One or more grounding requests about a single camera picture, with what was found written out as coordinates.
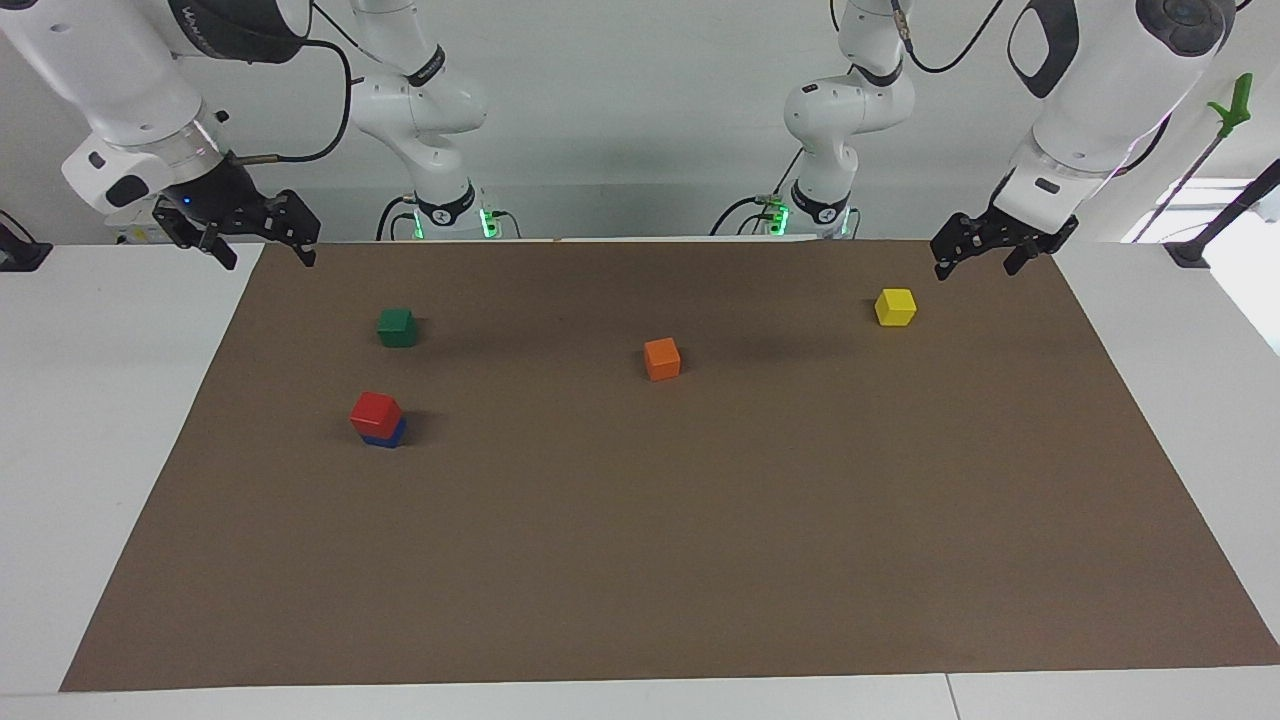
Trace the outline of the green-tipped thin pole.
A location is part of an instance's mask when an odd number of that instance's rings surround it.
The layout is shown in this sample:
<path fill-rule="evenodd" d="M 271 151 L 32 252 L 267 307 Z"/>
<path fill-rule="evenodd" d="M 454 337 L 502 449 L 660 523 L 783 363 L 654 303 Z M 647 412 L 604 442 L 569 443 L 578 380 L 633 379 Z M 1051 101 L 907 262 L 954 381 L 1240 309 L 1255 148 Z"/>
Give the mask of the green-tipped thin pole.
<path fill-rule="evenodd" d="M 1207 102 L 1207 108 L 1219 117 L 1219 129 L 1216 135 L 1199 156 L 1190 164 L 1185 173 L 1170 188 L 1170 191 L 1166 192 L 1164 200 L 1149 214 L 1143 227 L 1129 240 L 1130 243 L 1138 243 L 1147 234 L 1157 219 L 1160 219 L 1161 215 L 1170 208 L 1174 199 L 1187 187 L 1187 184 L 1215 154 L 1219 146 L 1234 132 L 1234 129 L 1243 126 L 1252 118 L 1249 100 L 1253 78 L 1254 76 L 1247 72 L 1235 79 L 1231 87 L 1231 99 L 1229 105 L 1222 105 L 1221 102 Z"/>

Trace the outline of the brown table mat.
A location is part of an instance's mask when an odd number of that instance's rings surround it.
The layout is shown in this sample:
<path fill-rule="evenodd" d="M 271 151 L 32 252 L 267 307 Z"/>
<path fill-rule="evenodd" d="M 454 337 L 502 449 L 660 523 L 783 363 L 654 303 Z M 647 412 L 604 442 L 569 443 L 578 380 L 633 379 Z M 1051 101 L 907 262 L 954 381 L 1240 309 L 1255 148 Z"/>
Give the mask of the brown table mat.
<path fill-rule="evenodd" d="M 398 448 L 349 424 L 365 391 Z M 1265 664 L 1050 259 L 352 243 L 257 260 L 61 687 Z"/>

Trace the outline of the black stand with base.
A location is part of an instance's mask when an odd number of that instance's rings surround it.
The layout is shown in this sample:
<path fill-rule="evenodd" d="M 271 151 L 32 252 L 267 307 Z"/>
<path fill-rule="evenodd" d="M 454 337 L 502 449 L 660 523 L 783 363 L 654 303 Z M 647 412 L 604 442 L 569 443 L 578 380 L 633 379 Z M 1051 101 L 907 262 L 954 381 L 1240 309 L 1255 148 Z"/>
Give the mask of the black stand with base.
<path fill-rule="evenodd" d="M 1199 233 L 1188 241 L 1167 242 L 1164 247 L 1180 268 L 1210 269 L 1204 252 L 1210 243 L 1247 213 L 1267 223 L 1280 223 L 1280 158 L 1248 183 Z"/>

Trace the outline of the black table clamp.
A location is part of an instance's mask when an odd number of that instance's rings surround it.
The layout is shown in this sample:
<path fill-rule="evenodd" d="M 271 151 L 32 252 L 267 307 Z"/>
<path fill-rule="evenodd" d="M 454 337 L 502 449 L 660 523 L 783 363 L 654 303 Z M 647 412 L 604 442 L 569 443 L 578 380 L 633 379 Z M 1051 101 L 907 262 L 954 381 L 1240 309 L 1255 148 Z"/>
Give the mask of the black table clamp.
<path fill-rule="evenodd" d="M 54 245 L 41 242 L 10 213 L 0 209 L 0 273 L 36 272 Z"/>

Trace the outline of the red wooden block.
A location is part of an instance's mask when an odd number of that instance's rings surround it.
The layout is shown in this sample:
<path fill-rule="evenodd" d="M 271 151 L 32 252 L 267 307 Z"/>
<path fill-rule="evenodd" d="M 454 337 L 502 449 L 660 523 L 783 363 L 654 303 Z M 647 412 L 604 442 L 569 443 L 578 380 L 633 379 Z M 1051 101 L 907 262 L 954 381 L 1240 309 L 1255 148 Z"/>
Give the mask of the red wooden block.
<path fill-rule="evenodd" d="M 384 393 L 362 392 L 348 414 L 355 430 L 367 438 L 390 439 L 401 427 L 403 413 L 397 401 Z"/>

